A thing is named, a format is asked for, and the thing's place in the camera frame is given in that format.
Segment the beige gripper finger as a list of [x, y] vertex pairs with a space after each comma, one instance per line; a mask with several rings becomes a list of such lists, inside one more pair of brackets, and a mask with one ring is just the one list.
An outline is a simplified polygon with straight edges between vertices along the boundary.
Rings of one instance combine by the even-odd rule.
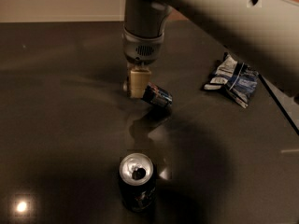
[[129, 63], [128, 69], [128, 93], [130, 98], [142, 98], [145, 89], [150, 82], [151, 71], [147, 65]]

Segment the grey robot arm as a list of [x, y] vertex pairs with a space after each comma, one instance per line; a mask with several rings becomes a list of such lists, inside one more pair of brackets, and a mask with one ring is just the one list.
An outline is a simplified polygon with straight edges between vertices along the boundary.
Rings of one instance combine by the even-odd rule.
[[293, 97], [299, 93], [299, 5], [291, 0], [126, 0], [130, 45], [159, 45], [175, 9]]

